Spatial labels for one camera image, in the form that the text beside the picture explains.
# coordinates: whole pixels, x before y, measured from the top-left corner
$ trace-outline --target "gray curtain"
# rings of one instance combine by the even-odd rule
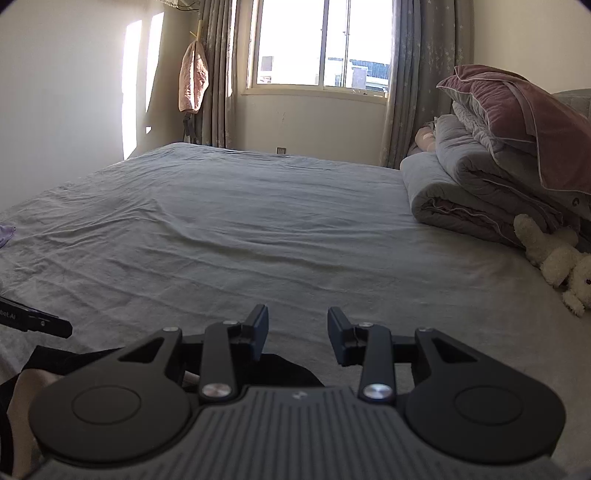
[[[204,0],[199,16],[203,20],[201,41],[209,68],[197,122],[197,143],[232,148],[236,101],[236,40],[238,0]]]
[[[392,74],[380,151],[398,168],[415,133],[452,102],[436,88],[455,65],[473,61],[472,0],[394,0]]]

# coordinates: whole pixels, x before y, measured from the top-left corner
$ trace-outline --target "metal screw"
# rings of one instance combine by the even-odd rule
[[[363,389],[363,394],[373,400],[383,400],[392,395],[392,393],[392,388],[383,383],[372,383]]]
[[[225,383],[208,383],[201,389],[201,392],[206,397],[223,398],[232,393],[232,387]]]

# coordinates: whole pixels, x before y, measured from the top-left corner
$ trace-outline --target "pink towel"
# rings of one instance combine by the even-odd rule
[[[185,52],[178,77],[178,109],[182,112],[197,113],[208,86],[209,72],[205,52],[201,42],[195,40]]]

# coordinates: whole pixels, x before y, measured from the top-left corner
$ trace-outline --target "white wall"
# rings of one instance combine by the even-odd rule
[[[475,63],[554,93],[591,88],[591,12],[577,0],[474,0]]]
[[[154,0],[16,0],[0,15],[0,210],[123,159],[126,27],[142,20],[147,48],[151,16],[164,9],[152,131],[140,118],[138,153],[182,138],[178,72],[190,14]]]
[[[385,103],[305,95],[244,95],[252,0],[242,0],[238,25],[236,141],[239,150],[377,165]]]

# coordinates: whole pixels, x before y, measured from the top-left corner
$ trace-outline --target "sunlight on wall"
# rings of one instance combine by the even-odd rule
[[[148,111],[148,107],[150,105],[150,97],[152,96],[152,88],[154,87],[154,78],[156,77],[156,68],[158,67],[163,21],[164,12],[154,15],[150,25],[150,39],[148,40],[148,67],[146,72],[146,112]]]
[[[136,87],[138,83],[139,42],[142,36],[142,21],[127,26],[123,47],[123,73],[121,75],[121,129],[123,133],[123,158],[127,160],[138,146],[136,126]]]

